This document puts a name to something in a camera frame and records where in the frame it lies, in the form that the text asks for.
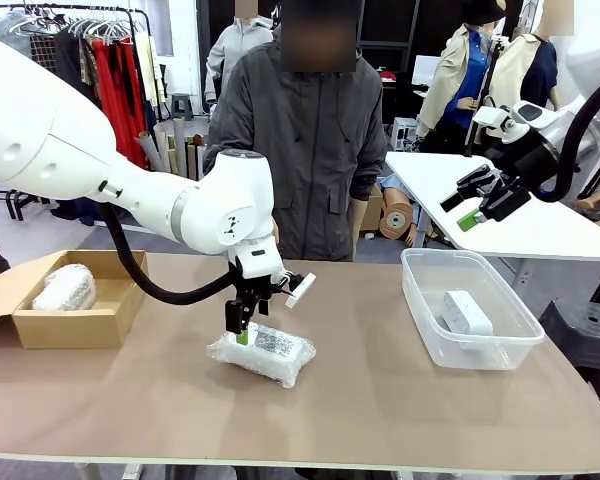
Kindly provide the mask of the black metal clothes rack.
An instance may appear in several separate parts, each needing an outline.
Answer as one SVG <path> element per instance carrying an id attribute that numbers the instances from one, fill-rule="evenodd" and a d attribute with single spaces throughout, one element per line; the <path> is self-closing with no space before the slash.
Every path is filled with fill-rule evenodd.
<path id="1" fill-rule="evenodd" d="M 52 36 L 67 28 L 68 32 L 79 40 L 82 81 L 94 87 L 102 112 L 100 89 L 96 61 L 91 42 L 102 40 L 105 44 L 114 42 L 130 43 L 135 67 L 140 82 L 140 91 L 144 101 L 146 132 L 151 133 L 155 125 L 153 108 L 145 95 L 135 34 L 147 31 L 150 34 L 148 16 L 138 9 L 128 9 L 115 5 L 70 5 L 68 3 L 3 3 L 0 4 L 0 19 L 8 12 L 18 11 L 29 20 L 19 25 L 22 33 Z"/>

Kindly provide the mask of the unwrapped white digital clock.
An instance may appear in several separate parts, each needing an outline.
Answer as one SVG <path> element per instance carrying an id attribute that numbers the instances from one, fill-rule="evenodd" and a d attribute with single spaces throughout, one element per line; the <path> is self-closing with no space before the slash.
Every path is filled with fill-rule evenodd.
<path id="1" fill-rule="evenodd" d="M 472 295 L 465 290 L 446 291 L 443 297 L 442 318 L 454 334 L 492 336 L 493 324 Z"/>

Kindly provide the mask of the white work table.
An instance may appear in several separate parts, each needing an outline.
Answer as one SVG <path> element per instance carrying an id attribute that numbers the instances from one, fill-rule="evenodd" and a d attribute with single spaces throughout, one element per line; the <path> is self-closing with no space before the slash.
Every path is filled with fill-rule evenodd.
<path id="1" fill-rule="evenodd" d="M 462 231 L 458 221 L 480 200 L 466 200 L 449 213 L 441 202 L 456 191 L 460 178 L 490 163 L 483 157 L 389 152 L 386 163 L 458 249 L 491 257 L 600 262 L 600 227 L 561 203 L 533 198 L 501 222 Z"/>

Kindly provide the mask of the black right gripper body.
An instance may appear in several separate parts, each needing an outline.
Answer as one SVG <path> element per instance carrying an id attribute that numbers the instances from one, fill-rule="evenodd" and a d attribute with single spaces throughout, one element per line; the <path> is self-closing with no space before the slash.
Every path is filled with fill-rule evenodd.
<path id="1" fill-rule="evenodd" d="M 505 175 L 519 178 L 531 191 L 556 175 L 556 160 L 544 146 L 525 152 L 522 147 L 496 142 L 488 149 L 488 159 Z"/>

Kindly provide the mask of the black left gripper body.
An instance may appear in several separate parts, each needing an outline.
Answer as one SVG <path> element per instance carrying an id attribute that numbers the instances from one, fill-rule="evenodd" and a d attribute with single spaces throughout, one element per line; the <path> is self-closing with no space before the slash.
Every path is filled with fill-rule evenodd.
<path id="1" fill-rule="evenodd" d="M 235 300 L 242 304 L 257 304 L 260 300 L 268 301 L 274 294 L 283 292 L 283 288 L 272 280 L 271 275 L 245 278 L 237 268 L 231 268 L 229 273 L 231 283 L 236 290 Z"/>

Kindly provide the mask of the lying mannequin light blue dress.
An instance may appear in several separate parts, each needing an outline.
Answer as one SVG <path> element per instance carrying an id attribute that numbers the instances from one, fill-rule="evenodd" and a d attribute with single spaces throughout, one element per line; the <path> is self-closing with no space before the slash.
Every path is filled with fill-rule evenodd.
<path id="1" fill-rule="evenodd" d="M 384 177 L 382 179 L 379 180 L 379 188 L 382 192 L 383 195 L 383 190 L 385 188 L 389 188 L 389 187 L 393 187 L 396 188 L 400 191 L 402 191 L 403 193 L 405 193 L 407 195 L 407 197 L 410 200 L 410 203 L 414 209 L 414 223 L 415 223 L 415 227 L 417 229 L 417 223 L 418 221 L 421 219 L 421 208 L 419 206 L 419 204 L 417 202 L 415 202 L 408 194 L 408 190 L 406 189 L 406 187 L 403 185 L 403 183 L 399 180 L 399 178 L 395 175 L 395 174 L 391 174 L 387 177 Z"/>

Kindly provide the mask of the mannequin cream cape navy top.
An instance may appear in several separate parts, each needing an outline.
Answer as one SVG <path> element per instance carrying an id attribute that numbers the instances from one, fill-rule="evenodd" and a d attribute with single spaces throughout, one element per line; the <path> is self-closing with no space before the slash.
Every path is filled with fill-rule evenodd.
<path id="1" fill-rule="evenodd" d="M 572 22 L 564 20 L 561 0 L 542 0 L 542 13 L 531 33 L 517 36 L 496 62 L 489 94 L 496 107 L 513 107 L 527 101 L 554 111 L 561 107 L 558 84 L 558 57 L 550 38 L 562 33 Z"/>

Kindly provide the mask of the person in grey jacket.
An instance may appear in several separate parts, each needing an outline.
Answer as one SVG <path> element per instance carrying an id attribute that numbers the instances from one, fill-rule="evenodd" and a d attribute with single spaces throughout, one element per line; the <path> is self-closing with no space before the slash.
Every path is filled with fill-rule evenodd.
<path id="1" fill-rule="evenodd" d="M 361 0 L 282 0 L 273 39 L 234 66 L 204 166 L 226 149 L 265 156 L 286 259 L 349 261 L 348 207 L 369 200 L 388 143 L 382 82 L 357 47 Z"/>

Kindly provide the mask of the clear plastic container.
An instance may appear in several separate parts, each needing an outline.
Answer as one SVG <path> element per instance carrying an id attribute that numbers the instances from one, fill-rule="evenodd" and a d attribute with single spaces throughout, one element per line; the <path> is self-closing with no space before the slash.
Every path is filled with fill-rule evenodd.
<path id="1" fill-rule="evenodd" d="M 470 370 L 514 370 L 542 343 L 543 328 L 481 255 L 466 250 L 406 249 L 402 290 L 433 362 Z M 450 332 L 442 318 L 446 291 L 465 290 L 493 324 L 492 336 Z"/>

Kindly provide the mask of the thick brown paper roll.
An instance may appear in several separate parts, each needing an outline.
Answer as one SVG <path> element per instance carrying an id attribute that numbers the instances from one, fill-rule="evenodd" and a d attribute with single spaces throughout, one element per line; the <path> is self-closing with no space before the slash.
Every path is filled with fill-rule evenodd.
<path id="1" fill-rule="evenodd" d="M 414 209 L 402 191 L 389 187 L 383 190 L 383 209 L 380 232 L 391 240 L 404 240 L 412 247 L 415 239 Z"/>

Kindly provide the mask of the rounded bubble-wrapped clock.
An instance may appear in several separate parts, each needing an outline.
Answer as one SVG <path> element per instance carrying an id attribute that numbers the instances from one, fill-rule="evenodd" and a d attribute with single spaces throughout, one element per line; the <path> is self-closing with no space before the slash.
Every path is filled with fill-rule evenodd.
<path id="1" fill-rule="evenodd" d="M 31 308 L 40 311 L 78 311 L 90 309 L 96 301 L 95 278 L 83 264 L 65 265 L 48 274 Z"/>

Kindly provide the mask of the cream paper roll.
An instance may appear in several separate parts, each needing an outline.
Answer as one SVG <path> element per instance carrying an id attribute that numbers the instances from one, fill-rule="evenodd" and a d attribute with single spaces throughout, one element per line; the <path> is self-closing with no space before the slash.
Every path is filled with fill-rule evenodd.
<path id="1" fill-rule="evenodd" d="M 168 136 L 162 122 L 154 125 L 154 136 L 161 162 L 163 163 L 164 171 L 171 173 L 171 163 L 169 160 L 169 143 Z"/>

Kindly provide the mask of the black plastic stool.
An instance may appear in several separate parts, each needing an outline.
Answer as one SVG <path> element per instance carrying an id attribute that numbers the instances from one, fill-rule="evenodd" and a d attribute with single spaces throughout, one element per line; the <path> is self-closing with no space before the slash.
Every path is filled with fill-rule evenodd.
<path id="1" fill-rule="evenodd" d="M 539 322 L 600 400 L 600 304 L 554 300 Z"/>

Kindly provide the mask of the small grey stool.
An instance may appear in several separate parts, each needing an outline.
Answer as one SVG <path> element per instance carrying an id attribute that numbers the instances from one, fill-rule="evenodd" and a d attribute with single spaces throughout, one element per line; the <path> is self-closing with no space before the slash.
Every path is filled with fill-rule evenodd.
<path id="1" fill-rule="evenodd" d="M 185 121 L 192 120 L 192 104 L 188 94 L 174 93 L 171 95 L 171 118 Z"/>

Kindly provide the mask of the brown checkered garment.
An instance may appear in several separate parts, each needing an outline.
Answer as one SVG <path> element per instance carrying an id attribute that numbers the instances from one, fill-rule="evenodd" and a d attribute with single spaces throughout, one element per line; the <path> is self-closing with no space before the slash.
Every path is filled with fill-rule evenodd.
<path id="1" fill-rule="evenodd" d="M 56 73 L 55 43 L 52 36 L 32 35 L 30 49 L 31 58 L 36 64 L 53 74 Z"/>

